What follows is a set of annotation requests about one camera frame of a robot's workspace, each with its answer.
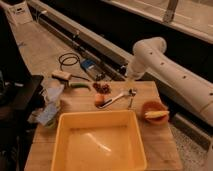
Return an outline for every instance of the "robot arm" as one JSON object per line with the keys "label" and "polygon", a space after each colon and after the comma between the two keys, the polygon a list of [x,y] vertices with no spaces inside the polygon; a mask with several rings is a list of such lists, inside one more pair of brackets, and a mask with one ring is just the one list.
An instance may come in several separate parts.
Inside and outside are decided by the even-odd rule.
{"label": "robot arm", "polygon": [[163,53],[166,42],[161,37],[138,41],[134,58],[127,67],[127,77],[139,79],[148,67],[162,76],[189,104],[213,126],[213,85],[168,59]]}

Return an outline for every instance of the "yellow tray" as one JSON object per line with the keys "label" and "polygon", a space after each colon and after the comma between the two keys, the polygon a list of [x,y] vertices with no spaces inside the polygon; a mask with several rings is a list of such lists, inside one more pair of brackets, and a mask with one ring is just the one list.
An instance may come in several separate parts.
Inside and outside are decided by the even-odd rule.
{"label": "yellow tray", "polygon": [[61,115],[52,171],[141,171],[146,165],[133,111]]}

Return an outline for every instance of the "orange bowl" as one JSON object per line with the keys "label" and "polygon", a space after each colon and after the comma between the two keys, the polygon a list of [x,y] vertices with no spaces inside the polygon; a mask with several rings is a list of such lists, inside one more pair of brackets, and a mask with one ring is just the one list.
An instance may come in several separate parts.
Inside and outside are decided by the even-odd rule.
{"label": "orange bowl", "polygon": [[166,122],[168,122],[169,120],[169,115],[165,115],[162,117],[158,117],[158,118],[152,118],[152,119],[148,119],[145,118],[145,113],[149,112],[149,111],[161,111],[161,110],[168,110],[168,108],[157,101],[147,101],[143,104],[142,109],[141,109],[141,117],[142,119],[145,119],[146,121],[155,124],[155,125],[161,125],[164,124]]}

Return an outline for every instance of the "floor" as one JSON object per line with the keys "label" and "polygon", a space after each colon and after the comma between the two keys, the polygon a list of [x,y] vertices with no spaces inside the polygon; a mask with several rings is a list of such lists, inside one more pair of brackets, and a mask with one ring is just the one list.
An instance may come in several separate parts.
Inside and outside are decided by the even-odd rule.
{"label": "floor", "polygon": [[[12,29],[30,72],[44,75],[43,85],[47,86],[52,71],[59,69],[58,57],[73,50],[36,22],[18,27],[12,26]],[[69,67],[68,70],[73,74],[89,78],[77,64]],[[177,129],[174,122],[171,122],[170,127],[183,163],[183,170],[202,170],[206,150],[184,134],[181,129]]]}

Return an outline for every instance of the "wooden board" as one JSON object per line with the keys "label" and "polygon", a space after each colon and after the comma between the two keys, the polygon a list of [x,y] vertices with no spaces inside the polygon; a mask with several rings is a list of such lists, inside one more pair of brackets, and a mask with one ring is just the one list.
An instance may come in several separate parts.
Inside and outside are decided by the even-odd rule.
{"label": "wooden board", "polygon": [[[106,98],[117,95],[124,88],[124,82],[108,82],[108,84],[112,88],[112,92]],[[134,98],[132,110],[139,116],[144,102],[148,100],[160,101],[160,98],[154,82],[137,82],[135,87],[138,92]],[[94,95],[95,90],[93,88],[92,91],[84,88],[65,90],[61,96],[59,114],[100,110],[94,106]],[[127,109],[129,100],[129,98],[122,98],[101,110]],[[181,170],[182,164],[169,124],[151,125],[143,120],[138,120],[138,123],[147,157],[147,170]],[[26,163],[26,171],[50,170],[55,135],[56,129],[49,130],[41,125],[37,127]]]}

